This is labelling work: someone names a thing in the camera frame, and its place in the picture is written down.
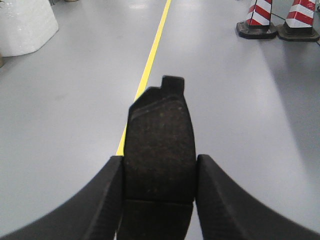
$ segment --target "yellow line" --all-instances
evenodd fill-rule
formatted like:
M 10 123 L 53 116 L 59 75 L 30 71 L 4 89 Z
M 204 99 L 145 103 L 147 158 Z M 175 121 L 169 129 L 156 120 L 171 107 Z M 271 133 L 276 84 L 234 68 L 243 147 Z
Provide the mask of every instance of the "yellow line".
M 147 87 L 147 83 L 148 83 L 148 79 L 150 76 L 150 72 L 151 72 L 151 68 L 152 65 L 154 64 L 154 60 L 156 57 L 156 53 L 157 53 L 157 49 L 159 46 L 159 42 L 160 42 L 160 38 L 162 35 L 162 32 L 164 30 L 164 26 L 165 26 L 165 22 L 167 19 L 167 15 L 168 15 L 168 11 L 169 11 L 169 7 L 171 4 L 171 0 L 167 0 L 164 6 L 164 10 L 162 13 L 162 17 L 158 26 L 158 30 L 156 31 L 155 37 L 154 37 L 154 41 L 149 53 L 149 57 L 148 60 L 146 61 L 145 67 L 144 67 L 144 71 L 139 83 L 139 87 L 136 91 L 135 97 L 134 97 L 134 101 L 137 100 L 141 94 L 145 91 L 146 87 Z M 123 156 L 124 155 L 124 146 L 125 146 L 125 138 L 126 138 L 126 131 L 127 131 L 127 125 L 125 125 L 125 128 L 123 130 L 122 136 L 121 136 L 121 140 L 119 142 L 119 146 L 118 149 L 116 151 L 116 155 L 118 156 Z

